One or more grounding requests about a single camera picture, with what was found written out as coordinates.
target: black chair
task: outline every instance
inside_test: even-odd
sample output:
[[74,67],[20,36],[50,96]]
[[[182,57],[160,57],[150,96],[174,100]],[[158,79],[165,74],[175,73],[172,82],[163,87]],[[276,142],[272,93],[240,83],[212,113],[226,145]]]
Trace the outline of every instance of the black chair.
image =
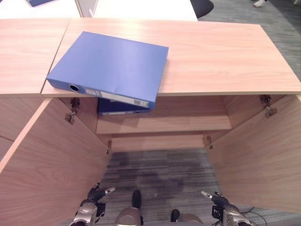
[[190,0],[197,18],[207,15],[214,8],[210,0]]

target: black cable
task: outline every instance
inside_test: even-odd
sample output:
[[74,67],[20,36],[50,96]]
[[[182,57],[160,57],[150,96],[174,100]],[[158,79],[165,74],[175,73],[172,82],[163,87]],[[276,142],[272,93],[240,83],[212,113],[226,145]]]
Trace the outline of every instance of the black cable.
[[252,212],[252,211],[250,211],[249,213],[253,213],[253,214],[256,214],[256,215],[258,215],[259,217],[261,217],[261,218],[264,220],[264,222],[265,222],[265,226],[267,226],[267,225],[268,225],[268,223],[267,223],[267,221],[265,220],[265,218],[264,218],[262,215],[260,215],[259,213],[255,213],[255,212]]
[[212,225],[214,225],[214,226],[217,226],[218,224],[220,224],[221,226],[222,226],[222,224],[221,224],[221,221],[220,220],[218,220],[218,221],[216,221],[214,224],[212,224]]
[[256,226],[259,226],[259,225],[258,225],[258,224],[256,224],[254,221],[251,221],[251,220],[250,220],[250,222],[251,222],[252,224],[255,224]]
[[244,211],[244,212],[241,212],[241,214],[246,214],[246,213],[249,213],[249,212],[251,212],[252,210],[254,210],[254,206],[250,209],[250,210],[248,210],[248,211]]

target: binder ring hole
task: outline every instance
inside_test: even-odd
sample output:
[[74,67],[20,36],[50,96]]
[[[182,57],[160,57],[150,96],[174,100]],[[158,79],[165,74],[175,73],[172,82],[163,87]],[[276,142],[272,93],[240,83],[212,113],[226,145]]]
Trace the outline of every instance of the binder ring hole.
[[70,84],[69,87],[70,87],[70,89],[72,89],[72,91],[77,92],[77,93],[79,92],[79,88],[77,88],[75,85]]

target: person's shoe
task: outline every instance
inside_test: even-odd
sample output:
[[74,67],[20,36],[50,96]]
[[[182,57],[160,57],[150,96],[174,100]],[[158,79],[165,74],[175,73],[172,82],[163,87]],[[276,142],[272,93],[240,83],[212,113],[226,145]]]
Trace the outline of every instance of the person's shoe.
[[179,216],[180,216],[179,210],[174,209],[174,210],[171,212],[170,222],[177,222],[177,219],[179,218]]
[[255,2],[255,3],[253,4],[253,6],[259,8],[259,7],[263,7],[264,4],[265,4],[265,0],[259,0],[259,1]]
[[132,207],[140,209],[141,203],[142,203],[141,192],[139,190],[135,190],[132,196]]

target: gray carpet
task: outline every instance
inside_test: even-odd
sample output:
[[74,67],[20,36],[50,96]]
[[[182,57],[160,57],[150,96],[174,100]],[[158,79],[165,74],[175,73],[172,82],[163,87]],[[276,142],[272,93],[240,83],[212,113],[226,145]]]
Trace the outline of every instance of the gray carpet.
[[[115,186],[116,191],[103,199],[107,209],[98,225],[113,225],[119,212],[131,206],[131,195],[137,188],[143,195],[145,223],[167,222],[175,208],[197,215],[204,223],[216,221],[211,216],[213,203],[200,193],[220,191],[205,149],[114,153],[102,186]],[[261,208],[255,208],[254,212],[263,215],[268,223],[292,218],[300,218],[301,222],[300,214]],[[264,223],[257,215],[248,217],[257,224]]]
[[301,7],[271,0],[255,8],[251,0],[211,0],[214,9],[199,21],[260,24],[301,80]]

